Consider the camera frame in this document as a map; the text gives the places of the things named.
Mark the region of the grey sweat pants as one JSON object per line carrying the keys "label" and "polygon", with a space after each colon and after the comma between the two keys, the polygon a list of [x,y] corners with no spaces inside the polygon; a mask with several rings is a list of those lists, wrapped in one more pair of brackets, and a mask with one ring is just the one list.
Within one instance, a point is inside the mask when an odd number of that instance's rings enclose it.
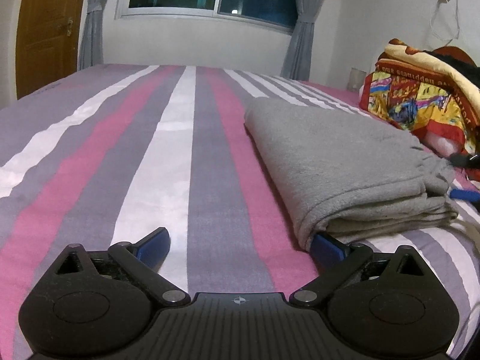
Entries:
{"label": "grey sweat pants", "polygon": [[305,250],[317,233],[356,242],[457,216],[448,198],[452,167],[411,133],[267,97],[247,105],[244,124]]}

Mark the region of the white pink pillow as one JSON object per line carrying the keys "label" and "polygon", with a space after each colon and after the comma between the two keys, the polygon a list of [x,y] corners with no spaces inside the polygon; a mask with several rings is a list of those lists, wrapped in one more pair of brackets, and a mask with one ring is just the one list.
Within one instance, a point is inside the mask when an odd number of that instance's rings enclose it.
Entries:
{"label": "white pink pillow", "polygon": [[425,134],[423,142],[425,146],[444,158],[460,154],[464,149],[463,144],[431,132]]}

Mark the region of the striped pink purple bed sheet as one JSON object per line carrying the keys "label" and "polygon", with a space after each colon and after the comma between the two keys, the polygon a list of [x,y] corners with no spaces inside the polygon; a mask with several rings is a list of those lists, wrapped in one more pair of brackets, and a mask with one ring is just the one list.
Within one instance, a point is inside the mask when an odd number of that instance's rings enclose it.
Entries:
{"label": "striped pink purple bed sheet", "polygon": [[[92,67],[1,111],[3,359],[477,359],[479,204],[460,172],[457,216],[441,226],[346,242],[419,252],[459,311],[445,358],[322,358],[290,295],[324,268],[296,240],[245,124],[258,98],[368,116],[301,83],[227,69]],[[133,244],[166,228],[155,271],[190,303],[160,311],[114,358],[35,358],[20,330],[25,298],[69,244]]]}

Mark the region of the grey right curtain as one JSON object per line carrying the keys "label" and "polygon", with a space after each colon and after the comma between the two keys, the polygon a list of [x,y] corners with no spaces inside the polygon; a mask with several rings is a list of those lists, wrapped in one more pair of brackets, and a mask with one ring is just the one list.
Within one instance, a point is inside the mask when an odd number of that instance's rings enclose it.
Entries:
{"label": "grey right curtain", "polygon": [[315,22],[324,1],[295,0],[298,17],[282,65],[282,77],[292,80],[309,79]]}

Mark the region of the grey curtain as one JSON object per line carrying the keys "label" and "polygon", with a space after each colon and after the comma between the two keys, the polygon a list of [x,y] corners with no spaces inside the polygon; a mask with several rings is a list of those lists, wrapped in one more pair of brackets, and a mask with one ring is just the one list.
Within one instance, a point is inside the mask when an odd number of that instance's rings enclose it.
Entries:
{"label": "grey curtain", "polygon": [[295,0],[298,17],[282,65],[282,77],[292,80],[309,79],[315,22],[324,1]]}
{"label": "grey curtain", "polygon": [[103,14],[107,0],[87,0],[85,25],[80,43],[80,70],[103,64]]}

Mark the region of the grey left curtain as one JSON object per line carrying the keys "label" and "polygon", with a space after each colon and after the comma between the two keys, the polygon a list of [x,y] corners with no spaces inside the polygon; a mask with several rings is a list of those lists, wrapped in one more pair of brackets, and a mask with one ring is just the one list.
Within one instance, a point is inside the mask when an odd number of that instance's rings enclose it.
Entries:
{"label": "grey left curtain", "polygon": [[103,64],[103,14],[107,0],[87,0],[85,25],[80,43],[80,70]]}

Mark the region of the brown wooden door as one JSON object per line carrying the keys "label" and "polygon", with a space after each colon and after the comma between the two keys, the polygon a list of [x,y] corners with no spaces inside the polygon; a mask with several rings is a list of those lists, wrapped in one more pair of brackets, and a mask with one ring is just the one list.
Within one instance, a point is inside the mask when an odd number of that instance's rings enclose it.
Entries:
{"label": "brown wooden door", "polygon": [[77,71],[84,0],[21,0],[16,95],[22,98]]}

